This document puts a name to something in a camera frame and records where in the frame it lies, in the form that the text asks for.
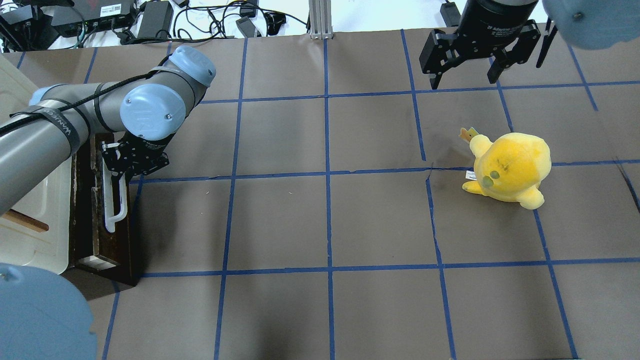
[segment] blue tape line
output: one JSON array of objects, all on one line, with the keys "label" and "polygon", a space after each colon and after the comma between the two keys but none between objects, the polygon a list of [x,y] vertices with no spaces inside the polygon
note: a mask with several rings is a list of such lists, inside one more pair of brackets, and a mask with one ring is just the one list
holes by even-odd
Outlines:
[{"label": "blue tape line", "polygon": [[511,85],[502,86],[503,90],[546,89],[546,88],[581,88],[584,84],[549,84],[549,85]]},{"label": "blue tape line", "polygon": [[227,102],[238,102],[238,99],[227,99],[227,100],[203,100],[200,101],[200,104],[224,104]]},{"label": "blue tape line", "polygon": [[98,48],[93,48],[93,55],[91,57],[91,62],[89,63],[89,69],[86,70],[86,76],[84,77],[84,83],[89,82],[89,76],[91,76],[91,70],[93,69],[93,62],[95,61],[95,56],[98,54]]},{"label": "blue tape line", "polygon": [[136,191],[136,198],[133,202],[133,210],[132,215],[135,215],[136,210],[138,209],[138,201],[140,200],[140,195],[142,195],[142,184],[145,181],[145,176],[144,175],[140,175],[140,178],[138,179],[138,189]]},{"label": "blue tape line", "polygon": [[495,90],[496,87],[495,86],[487,86],[487,87],[481,87],[481,88],[453,88],[453,89],[426,89],[426,90],[416,90],[415,92],[417,94],[431,94],[431,93],[438,93],[438,92],[467,92],[467,91],[489,91],[489,90]]},{"label": "blue tape line", "polygon": [[257,275],[257,274],[304,274],[309,272],[327,272],[328,267],[313,268],[272,268],[254,270],[227,270],[227,275]]},{"label": "blue tape line", "polygon": [[407,264],[407,265],[356,265],[335,266],[333,271],[385,271],[385,270],[426,270],[437,269],[438,264]]},{"label": "blue tape line", "polygon": [[[555,265],[588,265],[588,264],[619,264],[619,263],[640,263],[640,258],[600,258],[600,259],[566,259],[551,260]],[[497,261],[489,263],[443,263],[445,269],[457,268],[505,268],[521,266],[547,266],[545,260],[534,261]],[[332,266],[332,272],[361,272],[361,271],[390,271],[390,270],[429,270],[437,269],[438,264],[400,264],[400,265],[347,265]],[[258,275],[258,274],[300,274],[328,272],[328,266],[317,266],[309,268],[266,268],[247,270],[208,270],[208,271],[186,271],[186,272],[149,272],[141,277],[189,277],[189,276],[221,276],[221,275]]]},{"label": "blue tape line", "polygon": [[281,100],[305,100],[305,99],[322,99],[323,95],[302,95],[302,96],[280,96],[280,97],[254,97],[251,99],[243,99],[243,102],[257,101],[281,101]]},{"label": "blue tape line", "polygon": [[498,261],[494,263],[451,263],[443,264],[445,269],[462,269],[462,268],[506,268],[516,266],[541,266],[546,265],[546,261]]},{"label": "blue tape line", "polygon": [[408,95],[410,91],[383,91],[383,92],[355,92],[351,94],[325,94],[326,97],[365,97],[365,96],[387,96],[387,95]]},{"label": "blue tape line", "polygon": [[429,167],[415,167],[415,168],[381,168],[381,169],[366,169],[366,170],[335,170],[331,172],[331,175],[351,175],[351,174],[388,174],[396,172],[422,172],[431,170]]},{"label": "blue tape line", "polygon": [[272,177],[300,177],[300,176],[324,176],[326,172],[286,172],[282,174],[255,174],[255,175],[238,175],[236,179],[270,179]]},{"label": "blue tape line", "polygon": [[145,179],[145,184],[152,183],[176,183],[178,181],[210,181],[210,180],[231,180],[231,176],[197,176],[197,177],[167,177],[164,179]]},{"label": "blue tape line", "polygon": [[[621,164],[638,164],[640,159],[632,160],[603,160],[603,161],[574,161],[571,163],[556,162],[553,167],[572,167],[572,166],[590,166],[590,165],[615,165]],[[473,167],[415,167],[415,168],[380,168],[380,169],[362,169],[362,170],[332,170],[331,175],[352,175],[352,174],[389,174],[404,172],[425,172],[425,171],[467,171],[473,170]],[[274,177],[301,177],[301,176],[325,176],[326,172],[284,172],[279,174],[247,174],[236,175],[236,179],[269,179]],[[144,183],[174,183],[178,181],[210,181],[210,180],[231,180],[231,176],[216,177],[167,177],[164,179],[144,179]]]},{"label": "blue tape line", "polygon": [[118,301],[120,300],[120,289],[115,281],[111,281],[113,289],[115,290],[115,296],[113,297],[113,305],[111,306],[111,317],[109,318],[109,327],[107,328],[107,336],[104,339],[104,348],[102,349],[102,360],[107,359],[109,354],[109,344],[111,343],[111,334],[113,333],[113,323],[116,320],[116,312],[118,310]]},{"label": "blue tape line", "polygon": [[498,94],[500,95],[500,102],[502,103],[502,109],[504,110],[504,116],[507,118],[507,125],[509,126],[509,130],[514,132],[513,123],[511,122],[511,115],[509,114],[509,108],[507,107],[507,100],[504,99],[504,92],[502,91],[502,86],[500,85],[500,80],[495,82],[498,88]]},{"label": "blue tape line", "polygon": [[566,317],[562,295],[560,294],[560,287],[558,286],[558,281],[556,279],[556,272],[554,270],[553,262],[551,261],[551,255],[549,254],[549,249],[547,247],[547,239],[545,237],[545,232],[542,229],[542,222],[540,221],[540,214],[538,213],[537,209],[533,211],[533,215],[536,218],[536,225],[538,226],[538,233],[540,234],[540,242],[542,244],[542,249],[545,252],[545,259],[547,260],[547,267],[549,269],[549,274],[551,275],[551,283],[553,284],[554,292],[556,293],[556,300],[558,303],[558,308],[560,310],[560,317],[562,318],[566,339],[569,342],[571,356],[573,359],[578,359],[578,352],[575,349],[575,343],[573,342],[573,335],[571,334],[569,320]]},{"label": "blue tape line", "polygon": [[324,165],[326,176],[326,264],[329,305],[329,357],[335,360],[335,325],[333,317],[333,249],[331,245],[331,166],[329,155],[329,57],[327,39],[323,39],[324,61]]},{"label": "blue tape line", "polygon": [[406,38],[404,37],[404,29],[400,29],[402,37],[402,46],[404,47],[404,57],[406,58],[406,68],[409,70],[409,83],[411,84],[411,97],[413,99],[413,114],[415,116],[415,127],[418,130],[418,144],[420,145],[420,156],[423,161],[427,161],[424,154],[424,140],[422,139],[422,126],[420,126],[420,114],[418,113],[418,100],[415,97],[415,83],[413,82],[413,70],[411,69],[411,59],[409,59],[409,49],[406,46]]},{"label": "blue tape line", "polygon": [[552,163],[554,167],[575,167],[575,166],[588,166],[588,165],[615,165],[615,164],[638,164],[640,159],[631,160],[603,160],[603,161],[573,161],[571,163]]},{"label": "blue tape line", "polygon": [[640,84],[640,80],[633,81],[610,81],[603,83],[587,83],[589,86],[609,86],[609,85],[637,85]]},{"label": "blue tape line", "polygon": [[449,311],[449,296],[447,295],[447,283],[444,278],[444,265],[442,263],[442,253],[438,246],[438,237],[436,235],[436,223],[433,215],[433,196],[431,194],[431,180],[427,178],[425,181],[427,188],[427,198],[429,200],[429,213],[431,215],[431,232],[433,233],[433,245],[436,250],[436,260],[438,261],[438,269],[440,272],[440,289],[442,291],[442,305],[444,307],[444,318],[447,324],[447,336],[449,337],[449,351],[451,359],[456,360],[456,345],[453,339],[453,326],[451,325],[451,312]]},{"label": "blue tape line", "polygon": [[178,272],[147,272],[141,277],[189,277],[189,276],[220,276],[222,270],[211,271],[178,271]]},{"label": "blue tape line", "polygon": [[[248,39],[244,39],[244,47],[242,53],[242,68],[240,71],[240,91],[238,94],[238,99],[242,100],[243,89],[244,89],[244,71],[246,68],[246,48],[247,48]],[[222,261],[222,270],[224,272],[227,271],[227,265],[229,261],[229,240],[231,238],[231,220],[234,212],[234,197],[236,191],[236,173],[238,166],[238,148],[240,143],[240,120],[242,117],[242,101],[238,102],[238,111],[236,118],[236,142],[234,146],[234,164],[233,170],[231,173],[231,187],[229,190],[229,207],[227,211],[227,233],[225,235],[225,252]],[[216,324],[216,343],[214,346],[214,360],[218,360],[220,358],[220,336],[222,331],[222,314],[223,308],[225,305],[225,288],[227,286],[227,276],[223,273],[222,278],[220,279],[220,298],[218,299],[218,323]]]},{"label": "blue tape line", "polygon": [[589,89],[589,84],[587,83],[587,79],[584,77],[584,73],[582,72],[582,68],[580,67],[580,63],[578,62],[578,57],[576,57],[573,48],[569,43],[566,45],[569,48],[569,53],[571,53],[571,57],[573,58],[573,63],[575,64],[575,68],[578,70],[578,74],[580,74],[580,78],[582,79],[582,84],[584,85],[584,89],[587,91],[587,96],[589,96],[589,101],[591,101],[591,105],[593,106],[594,111],[598,111],[598,105],[591,95],[591,90]]},{"label": "blue tape line", "polygon": [[22,66],[22,61],[24,60],[24,55],[26,54],[26,52],[22,52],[22,55],[20,55],[20,60],[18,60],[18,65],[15,66],[16,69],[20,69],[20,67]]},{"label": "blue tape line", "polygon": [[605,258],[605,259],[552,260],[551,263],[553,265],[640,263],[640,258]]}]

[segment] black box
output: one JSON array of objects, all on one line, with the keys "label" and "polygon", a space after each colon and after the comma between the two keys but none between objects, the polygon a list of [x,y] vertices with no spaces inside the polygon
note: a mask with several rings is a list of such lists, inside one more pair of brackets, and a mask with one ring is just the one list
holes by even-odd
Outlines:
[{"label": "black box", "polygon": [[137,37],[166,39],[172,17],[173,8],[168,1],[147,2]]},{"label": "black box", "polygon": [[82,21],[87,23],[87,31],[111,29],[111,19],[115,19],[114,28],[130,26],[136,20],[134,0],[76,0],[73,8],[55,6],[51,25],[65,38],[78,35]]},{"label": "black box", "polygon": [[0,38],[7,49],[46,50],[58,37],[51,17],[35,6],[22,6],[0,14]]},{"label": "black box", "polygon": [[444,3],[440,5],[440,14],[448,28],[460,26],[460,11],[456,3]]}]

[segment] electronic device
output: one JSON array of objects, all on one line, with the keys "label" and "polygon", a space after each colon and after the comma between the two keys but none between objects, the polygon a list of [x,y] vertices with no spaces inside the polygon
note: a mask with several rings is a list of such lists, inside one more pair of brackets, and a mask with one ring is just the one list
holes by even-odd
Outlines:
[{"label": "electronic device", "polygon": [[166,39],[172,17],[173,8],[168,1],[146,2],[137,37]]},{"label": "electronic device", "polygon": [[0,14],[0,38],[5,49],[46,50],[57,37],[58,33],[51,27],[51,17],[35,6],[21,6]]},{"label": "electronic device", "polygon": [[444,20],[444,24],[448,28],[460,25],[460,12],[458,11],[456,3],[444,3],[440,5],[440,15],[442,15],[442,20]]},{"label": "electronic device", "polygon": [[236,20],[236,24],[238,25],[238,30],[244,35],[246,38],[259,38],[262,36],[258,28],[253,25],[251,19],[248,17],[241,17]]},{"label": "electronic device", "polygon": [[183,8],[189,4],[189,0],[171,0],[174,4],[176,4],[179,8]]},{"label": "electronic device", "polygon": [[287,17],[283,13],[264,12],[267,20],[267,36],[275,36],[280,32],[280,27],[287,23]]},{"label": "electronic device", "polygon": [[258,7],[258,0],[246,0],[248,5],[240,6],[240,16],[255,17],[255,10]]},{"label": "electronic device", "polygon": [[26,3],[33,6],[73,6],[73,0],[29,0]]},{"label": "electronic device", "polygon": [[124,28],[136,20],[134,0],[75,0],[73,7],[56,6],[51,25],[63,37],[75,37],[82,22],[85,21],[86,32],[111,29],[111,20],[115,19],[114,28]]},{"label": "electronic device", "polygon": [[445,71],[467,60],[495,57],[487,73],[491,84],[504,69],[527,62],[540,39],[538,25],[529,20],[536,4],[538,0],[469,0],[453,34],[431,30],[419,58],[431,88],[438,88]]}]

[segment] yellow plush toy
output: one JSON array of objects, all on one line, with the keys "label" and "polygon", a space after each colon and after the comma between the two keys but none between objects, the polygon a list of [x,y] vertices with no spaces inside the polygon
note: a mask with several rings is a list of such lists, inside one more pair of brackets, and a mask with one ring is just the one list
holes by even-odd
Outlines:
[{"label": "yellow plush toy", "polygon": [[545,201],[538,190],[551,171],[549,146],[533,135],[510,133],[491,142],[473,128],[462,129],[460,137],[469,141],[476,156],[476,179],[462,185],[465,191],[508,202],[519,202],[533,210]]}]

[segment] green eye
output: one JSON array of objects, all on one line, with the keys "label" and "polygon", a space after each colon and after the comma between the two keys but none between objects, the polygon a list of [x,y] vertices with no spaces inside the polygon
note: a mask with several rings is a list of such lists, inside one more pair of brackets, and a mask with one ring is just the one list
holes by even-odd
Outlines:
[{"label": "green eye", "polygon": [[485,188],[490,188],[493,186],[493,180],[491,180],[488,176],[483,176],[482,178],[482,186]]}]

